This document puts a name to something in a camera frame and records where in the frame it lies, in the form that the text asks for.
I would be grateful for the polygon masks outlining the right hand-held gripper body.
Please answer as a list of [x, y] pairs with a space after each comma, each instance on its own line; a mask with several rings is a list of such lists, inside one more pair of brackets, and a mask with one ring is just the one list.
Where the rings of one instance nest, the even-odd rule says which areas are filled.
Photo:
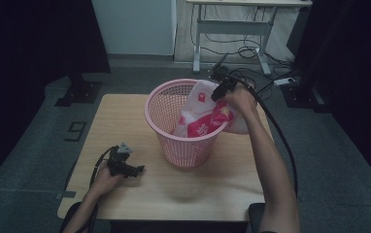
[[210, 70], [210, 79], [214, 82], [223, 85], [226, 90], [232, 91], [237, 81], [229, 74], [229, 70], [226, 66], [223, 66], [222, 63], [227, 57], [227, 53], [224, 54], [221, 59], [211, 68]]

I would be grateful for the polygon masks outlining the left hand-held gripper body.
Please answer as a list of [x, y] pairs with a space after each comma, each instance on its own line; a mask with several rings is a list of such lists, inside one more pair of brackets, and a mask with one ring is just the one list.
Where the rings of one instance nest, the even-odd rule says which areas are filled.
[[112, 147], [107, 161], [112, 176], [127, 173], [126, 167], [128, 164], [126, 160], [131, 152], [132, 149], [126, 143], [121, 143], [119, 146]]

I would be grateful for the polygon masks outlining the white and red plastic bag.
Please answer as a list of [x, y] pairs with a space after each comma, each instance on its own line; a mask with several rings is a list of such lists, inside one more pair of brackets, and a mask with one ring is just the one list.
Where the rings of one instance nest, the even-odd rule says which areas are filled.
[[224, 132], [248, 134], [242, 115], [224, 101], [213, 101], [211, 95], [216, 83], [198, 80], [182, 105], [181, 114], [173, 135], [184, 138], [206, 136], [225, 122]]

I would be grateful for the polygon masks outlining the pink plastic basket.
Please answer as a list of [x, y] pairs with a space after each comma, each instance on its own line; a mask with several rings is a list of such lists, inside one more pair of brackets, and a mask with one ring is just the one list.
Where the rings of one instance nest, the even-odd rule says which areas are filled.
[[166, 159], [177, 167], [193, 168], [204, 163], [227, 125], [225, 122], [213, 133], [196, 138], [173, 135], [182, 105], [197, 81], [178, 79], [163, 83], [152, 91], [145, 104], [146, 121], [156, 133]]

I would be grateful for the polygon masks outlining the person's right hand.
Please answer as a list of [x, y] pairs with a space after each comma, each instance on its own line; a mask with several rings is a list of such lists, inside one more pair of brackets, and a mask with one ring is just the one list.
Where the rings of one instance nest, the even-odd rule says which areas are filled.
[[257, 102], [246, 87], [238, 83], [232, 91], [228, 91], [222, 100], [237, 110], [245, 120], [254, 119]]

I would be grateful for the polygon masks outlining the person's left hand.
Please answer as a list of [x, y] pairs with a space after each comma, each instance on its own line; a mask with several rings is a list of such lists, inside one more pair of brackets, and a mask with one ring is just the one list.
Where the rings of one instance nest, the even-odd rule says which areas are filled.
[[92, 196], [99, 198], [113, 190], [122, 178], [123, 175], [112, 176], [107, 162], [103, 161], [99, 166], [99, 170], [89, 192]]

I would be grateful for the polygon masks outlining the black stand base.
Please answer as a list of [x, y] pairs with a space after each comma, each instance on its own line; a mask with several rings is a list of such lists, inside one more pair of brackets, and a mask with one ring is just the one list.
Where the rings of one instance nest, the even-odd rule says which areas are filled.
[[320, 114], [330, 113], [328, 105], [315, 87], [306, 90], [299, 85], [282, 85], [281, 92], [289, 108], [311, 109]]
[[102, 87], [101, 82], [88, 82], [81, 73], [69, 76], [71, 81], [66, 93], [59, 98], [55, 107], [70, 107], [73, 103], [93, 104]]

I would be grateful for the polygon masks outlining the white cabinet panel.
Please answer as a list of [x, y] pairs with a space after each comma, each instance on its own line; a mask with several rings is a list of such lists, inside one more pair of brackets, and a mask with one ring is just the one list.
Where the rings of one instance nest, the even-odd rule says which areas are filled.
[[175, 53], [176, 0], [92, 0], [108, 54]]

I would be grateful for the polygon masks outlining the dark curtain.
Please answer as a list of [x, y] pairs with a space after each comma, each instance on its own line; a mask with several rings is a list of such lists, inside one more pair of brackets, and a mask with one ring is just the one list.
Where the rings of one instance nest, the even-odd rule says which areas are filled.
[[371, 167], [371, 0], [312, 0], [295, 66]]
[[0, 166], [49, 83], [109, 71], [92, 0], [0, 0]]

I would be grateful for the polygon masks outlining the white desk frame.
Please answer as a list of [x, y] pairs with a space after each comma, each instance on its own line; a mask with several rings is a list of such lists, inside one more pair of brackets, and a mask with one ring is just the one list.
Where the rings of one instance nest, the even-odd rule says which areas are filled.
[[[280, 8], [308, 8], [312, 6], [311, 0], [186, 0], [187, 3], [198, 7], [195, 46], [193, 52], [192, 71], [200, 72], [200, 35], [201, 34], [223, 34], [223, 35], [255, 35], [262, 36], [260, 46], [255, 51], [263, 74], [271, 75], [269, 65], [266, 61], [265, 49], [271, 35], [277, 11]], [[202, 10], [204, 6], [250, 6], [271, 9], [271, 16], [267, 21], [228, 21], [203, 19]]]

